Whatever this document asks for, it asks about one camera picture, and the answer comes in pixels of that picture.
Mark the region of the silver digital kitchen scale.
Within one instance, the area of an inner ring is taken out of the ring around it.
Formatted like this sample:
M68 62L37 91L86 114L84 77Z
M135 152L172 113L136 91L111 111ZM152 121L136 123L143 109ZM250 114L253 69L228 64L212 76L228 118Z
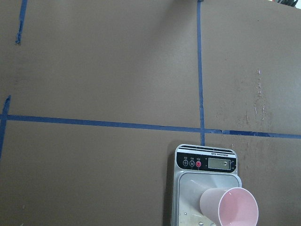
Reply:
M200 197L211 188L241 187L238 157L231 149L181 144L174 153L172 226L214 226L201 213Z

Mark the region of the brown paper table cover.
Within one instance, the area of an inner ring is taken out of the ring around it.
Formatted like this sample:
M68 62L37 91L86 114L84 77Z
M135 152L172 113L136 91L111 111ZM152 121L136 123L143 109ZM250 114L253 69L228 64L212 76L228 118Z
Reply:
M235 150L258 225L300 225L299 9L1 1L1 225L167 226L179 144Z

